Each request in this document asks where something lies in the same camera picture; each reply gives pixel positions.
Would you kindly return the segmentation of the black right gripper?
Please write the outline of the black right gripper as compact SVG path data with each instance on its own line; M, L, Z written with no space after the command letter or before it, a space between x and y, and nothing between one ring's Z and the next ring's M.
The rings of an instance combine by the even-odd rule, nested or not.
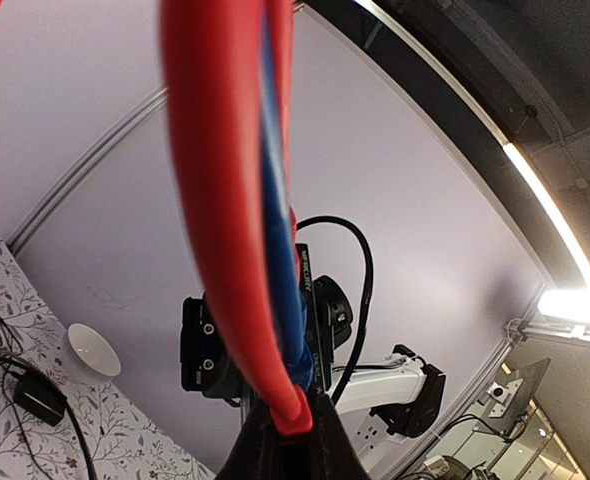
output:
M187 392L241 407L245 381L226 350L205 298L182 305L180 384Z

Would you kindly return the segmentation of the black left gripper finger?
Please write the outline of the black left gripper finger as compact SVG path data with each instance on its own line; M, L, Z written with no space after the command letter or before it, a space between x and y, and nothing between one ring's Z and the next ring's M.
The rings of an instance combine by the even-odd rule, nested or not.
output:
M215 479L366 479L331 398L311 395L309 406L312 430L287 438L277 432L268 406L255 401Z

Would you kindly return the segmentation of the black network switch box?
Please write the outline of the black network switch box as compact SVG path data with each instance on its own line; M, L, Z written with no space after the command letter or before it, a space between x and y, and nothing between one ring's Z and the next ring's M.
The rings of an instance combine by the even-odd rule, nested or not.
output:
M311 256L306 243L296 244L297 260L299 261L299 292L300 304L306 313L304 344L309 353L312 377L306 390L306 399L310 406L316 405L316 397L326 392L331 380L331 355L326 347L332 345L328 339L330 327L320 316L321 294L315 285L312 274Z

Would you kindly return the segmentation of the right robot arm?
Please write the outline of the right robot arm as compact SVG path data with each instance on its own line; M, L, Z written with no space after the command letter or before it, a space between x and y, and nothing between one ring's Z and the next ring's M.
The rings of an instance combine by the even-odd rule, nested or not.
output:
M181 386L210 399L240 400L253 394L226 352L206 302L187 298L180 333ZM370 471L405 438L417 438L439 414L446 375L398 344L380 364L357 366L336 406L339 414L365 410L352 442Z

